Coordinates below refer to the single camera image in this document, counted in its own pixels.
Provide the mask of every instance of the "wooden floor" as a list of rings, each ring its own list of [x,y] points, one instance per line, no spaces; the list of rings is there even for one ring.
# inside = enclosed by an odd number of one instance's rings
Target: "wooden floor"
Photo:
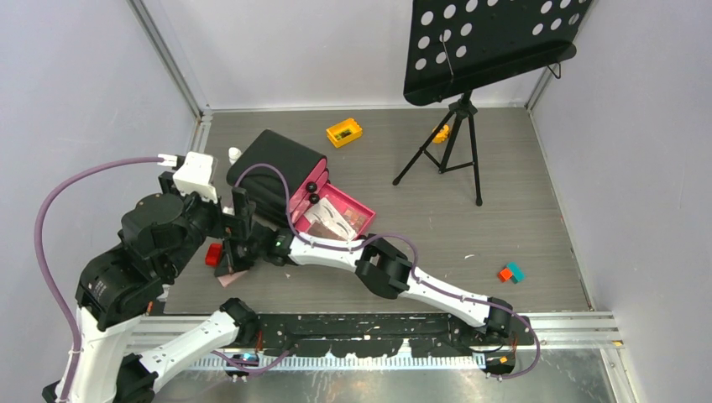
[[[410,237],[419,266],[465,290],[508,301],[518,311],[587,309],[571,243],[526,111],[482,109],[475,116],[484,205],[474,205],[473,172],[437,173],[424,155],[399,186],[391,181],[444,116],[442,109],[219,113],[205,152],[220,159],[215,184],[229,195],[228,147],[247,148],[265,128],[328,157],[332,183],[377,212],[371,231]],[[361,139],[335,149],[325,129],[346,118]],[[458,137],[451,165],[471,160],[468,132]],[[429,148],[438,157],[445,143]],[[394,242],[407,254],[405,245]],[[223,289],[202,260],[207,243],[170,288],[166,311],[210,312],[236,296],[261,312],[434,311],[420,302],[372,296],[348,272],[260,263]],[[526,273],[500,283],[510,261]]]

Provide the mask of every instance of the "yellow toy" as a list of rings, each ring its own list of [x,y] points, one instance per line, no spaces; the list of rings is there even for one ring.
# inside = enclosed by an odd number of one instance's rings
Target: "yellow toy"
[[[364,130],[361,129],[361,126],[359,126],[353,118],[348,118],[328,128],[327,138],[334,144],[334,147],[339,148],[344,144],[351,143],[355,139],[358,139],[363,132]]]
[[[446,139],[448,139],[448,137],[450,137],[450,127],[446,124],[445,126],[442,126],[442,130],[440,130],[440,132],[435,136],[432,142],[435,144],[440,144]]]

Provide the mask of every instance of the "music stand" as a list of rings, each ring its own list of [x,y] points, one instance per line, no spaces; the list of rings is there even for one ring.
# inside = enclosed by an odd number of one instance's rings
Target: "music stand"
[[[422,154],[440,174],[472,165],[475,204],[482,206],[474,132],[477,108],[470,101],[472,90],[550,65],[559,65],[560,71],[560,63],[576,55],[573,38],[592,1],[414,0],[403,95],[416,106],[462,96],[449,105],[448,114],[393,185],[401,182]],[[455,121],[445,153],[437,161],[426,148],[453,115]],[[472,162],[448,167],[465,118]]]

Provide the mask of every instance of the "tripod leg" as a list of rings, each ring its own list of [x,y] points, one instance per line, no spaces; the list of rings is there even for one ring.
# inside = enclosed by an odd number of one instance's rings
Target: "tripod leg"
[[[438,171],[438,173],[440,174],[445,173],[445,170],[448,169],[448,161],[450,160],[450,154],[453,152],[455,139],[458,137],[460,125],[462,123],[463,116],[458,113],[458,116],[455,117],[455,123],[453,123],[453,131],[450,132],[450,139],[448,139],[448,145],[445,147],[445,154],[442,155],[442,160],[440,160],[440,170]]]
[[[479,189],[479,163],[477,161],[477,142],[474,139],[474,115],[468,116],[469,142],[472,145],[472,166],[474,168],[474,192],[477,195],[474,204],[482,206],[482,192]]]
[[[406,167],[400,172],[400,174],[398,174],[398,176],[393,180],[393,186],[398,186],[398,184],[401,183],[401,179],[403,179],[403,176],[405,176],[408,173],[408,170],[410,170],[410,168],[413,166],[413,164],[416,163],[418,158],[422,155],[423,151],[425,151],[427,146],[430,145],[430,143],[432,143],[432,140],[435,138],[435,136],[437,136],[438,133],[440,133],[440,130],[442,130],[442,127],[445,126],[445,123],[447,123],[448,120],[450,120],[450,118],[453,116],[454,113],[455,112],[450,111],[450,112],[448,112],[447,115],[445,115],[445,118],[440,122],[440,124],[437,125],[435,130],[432,131],[432,134],[430,135],[430,137],[428,137],[427,140],[425,140],[425,143],[423,143],[423,145],[418,149],[416,154],[413,155],[413,158],[411,158],[411,161],[408,162],[408,165],[406,165]]]

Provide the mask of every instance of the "blue block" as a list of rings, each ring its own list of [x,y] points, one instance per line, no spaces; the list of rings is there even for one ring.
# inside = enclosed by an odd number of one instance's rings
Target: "blue block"
[[[507,269],[509,269],[512,272],[511,280],[514,284],[516,284],[526,278],[526,275],[524,275],[524,273],[521,271],[519,266],[514,262],[508,263]]]

